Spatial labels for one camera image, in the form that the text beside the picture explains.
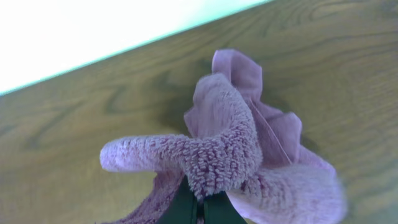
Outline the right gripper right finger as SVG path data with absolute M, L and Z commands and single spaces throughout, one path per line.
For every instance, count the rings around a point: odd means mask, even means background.
M 204 224 L 247 224 L 229 200 L 226 192 L 204 199 Z

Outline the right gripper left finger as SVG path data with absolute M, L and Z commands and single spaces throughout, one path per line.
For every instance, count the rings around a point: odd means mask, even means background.
M 196 224 L 197 205 L 197 198 L 190 190 L 188 179 L 185 176 L 168 209 L 156 224 Z

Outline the purple cloth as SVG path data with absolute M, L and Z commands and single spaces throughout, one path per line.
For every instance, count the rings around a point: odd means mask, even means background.
M 233 49 L 217 50 L 184 116 L 189 135 L 129 136 L 107 143 L 110 172 L 154 171 L 152 192 L 121 223 L 156 223 L 186 176 L 197 198 L 226 192 L 256 223 L 339 223 L 347 212 L 335 168 L 304 147 L 294 113 L 261 101 L 262 68 Z

